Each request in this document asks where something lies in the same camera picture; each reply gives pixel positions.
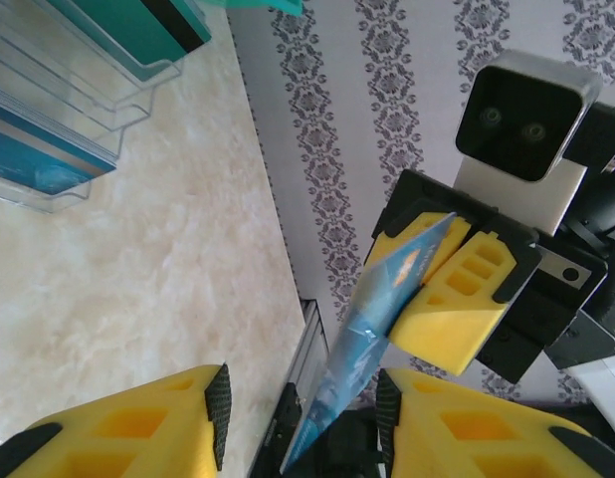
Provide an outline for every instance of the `damask pattern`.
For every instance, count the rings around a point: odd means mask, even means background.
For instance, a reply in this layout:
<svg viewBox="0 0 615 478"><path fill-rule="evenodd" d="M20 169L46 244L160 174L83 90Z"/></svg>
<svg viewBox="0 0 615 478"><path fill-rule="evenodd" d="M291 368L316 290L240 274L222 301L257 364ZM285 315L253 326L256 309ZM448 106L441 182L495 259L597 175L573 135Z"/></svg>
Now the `damask pattern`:
<svg viewBox="0 0 615 478"><path fill-rule="evenodd" d="M571 63L599 73L615 83L615 0L564 0L571 12L564 15L570 27L564 36L564 53Z"/></svg>
<svg viewBox="0 0 615 478"><path fill-rule="evenodd" d="M460 12L454 17L455 30L462 37L458 51L458 74L466 78L460 91L468 93L478 70L504 49L510 32L504 28L509 19L509 2L503 0L454 0Z"/></svg>
<svg viewBox="0 0 615 478"><path fill-rule="evenodd" d="M363 20L358 24L364 34L362 53L369 60L365 72L369 94L373 99L375 131L379 135L380 167L385 171L385 194L405 168L419 168L423 151L417 146L420 134L418 112L413 109L414 73L409 67L411 56L405 53L409 31L401 23L405 10L400 0L355 0L356 12Z"/></svg>
<svg viewBox="0 0 615 478"><path fill-rule="evenodd" d="M431 365L430 363L422 360L421 358L411 357L409 359L409 366L411 366L414 370L422 371L427 373L428 375L433 375L438 378L447 378L448 374L446 371L438 368L435 365Z"/></svg>
<svg viewBox="0 0 615 478"><path fill-rule="evenodd" d="M317 49L319 38L312 31L313 10L308 6L309 0L305 2L301 17L276 12L272 27L281 41L277 45L277 53L282 57L281 73L288 80L286 91L291 95L293 125L299 132L297 140L306 164L310 205L319 227L318 240L340 321L362 262L356 231L351 225L343 165L338 159L340 150L326 89L327 76L322 73L322 53Z"/></svg>
<svg viewBox="0 0 615 478"><path fill-rule="evenodd" d="M582 388L582 385L568 373L564 373L563 371L559 373L557 388L559 390L557 397L564 403L576 405L590 402L590 398L586 395L586 391Z"/></svg>
<svg viewBox="0 0 615 478"><path fill-rule="evenodd" d="M516 401L521 397L521 382L511 383L506 381L497 373L490 371L484 366L482 367L481 374L483 376L482 391L488 393L489 395L511 401Z"/></svg>

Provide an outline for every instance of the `yellow foam pad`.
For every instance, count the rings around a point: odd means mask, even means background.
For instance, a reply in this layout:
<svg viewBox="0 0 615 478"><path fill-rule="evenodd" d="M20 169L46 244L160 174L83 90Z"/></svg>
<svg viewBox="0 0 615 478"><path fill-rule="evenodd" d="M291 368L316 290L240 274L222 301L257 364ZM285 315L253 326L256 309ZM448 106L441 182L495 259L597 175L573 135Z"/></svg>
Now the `yellow foam pad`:
<svg viewBox="0 0 615 478"><path fill-rule="evenodd" d="M423 212L416 219L414 219L398 236L388 237L384 232L381 232L374 245L372 246L369 257L365 263L366 267L373 266L376 262L388 256L396 249L404 246L408 241L416 237L421 232L425 231L429 227L436 224L443 219L447 214L444 212ZM471 229L469 224L464 218L457 216L449 226L447 235L442 244L438 248L436 255L429 265L429 269L423 277L423 284L442 266L452 254L454 254L460 244L463 242L467 233Z"/></svg>
<svg viewBox="0 0 615 478"><path fill-rule="evenodd" d="M574 423L425 373L387 373L401 392L393 478L598 476L548 431L588 436Z"/></svg>
<svg viewBox="0 0 615 478"><path fill-rule="evenodd" d="M462 373L507 309L492 295L515 264L495 232L476 233L405 307L389 340L412 356Z"/></svg>
<svg viewBox="0 0 615 478"><path fill-rule="evenodd" d="M204 390L220 367L205 365L35 423L62 431L10 478L214 478L214 429Z"/></svg>

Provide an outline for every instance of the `blue wrapper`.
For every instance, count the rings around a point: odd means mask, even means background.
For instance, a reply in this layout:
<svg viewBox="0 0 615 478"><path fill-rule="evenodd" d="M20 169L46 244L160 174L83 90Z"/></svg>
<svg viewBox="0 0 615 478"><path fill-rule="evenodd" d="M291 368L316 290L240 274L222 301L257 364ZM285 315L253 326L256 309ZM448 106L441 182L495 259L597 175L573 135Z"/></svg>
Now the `blue wrapper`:
<svg viewBox="0 0 615 478"><path fill-rule="evenodd" d="M304 406L282 473L301 458L367 386L389 345L389 330L420 289L454 217L455 214L447 215L363 271L321 381Z"/></svg>

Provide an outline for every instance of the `patterned wallpaper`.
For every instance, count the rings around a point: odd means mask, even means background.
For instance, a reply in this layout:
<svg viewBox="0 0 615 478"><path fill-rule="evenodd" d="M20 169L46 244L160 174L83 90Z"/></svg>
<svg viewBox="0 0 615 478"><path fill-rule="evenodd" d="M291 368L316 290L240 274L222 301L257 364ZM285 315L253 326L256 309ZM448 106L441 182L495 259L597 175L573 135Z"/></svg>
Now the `patterned wallpaper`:
<svg viewBox="0 0 615 478"><path fill-rule="evenodd" d="M333 341L403 168L451 184L453 146L478 68L505 48L615 82L615 0L304 0L304 14L230 12L297 287ZM507 399L576 403L581 387L541 356L518 384L479 363L460 377ZM360 400L372 400L371 387Z"/></svg>

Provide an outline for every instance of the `camera lens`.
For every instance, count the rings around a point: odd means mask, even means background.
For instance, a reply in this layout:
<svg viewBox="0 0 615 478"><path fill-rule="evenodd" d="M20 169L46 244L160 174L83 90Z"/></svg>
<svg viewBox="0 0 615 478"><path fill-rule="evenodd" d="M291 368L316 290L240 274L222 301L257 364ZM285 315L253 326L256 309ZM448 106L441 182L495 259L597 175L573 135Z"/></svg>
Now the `camera lens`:
<svg viewBox="0 0 615 478"><path fill-rule="evenodd" d="M546 128L539 122L532 122L522 129L522 137L528 142L539 142L546 136Z"/></svg>
<svg viewBox="0 0 615 478"><path fill-rule="evenodd" d="M494 127L497 126L498 124L500 124L500 121L502 120L503 115L500 113L500 110L498 110L497 108L493 108L493 107L489 107L483 110L482 113L480 113L480 121L486 126L486 127Z"/></svg>

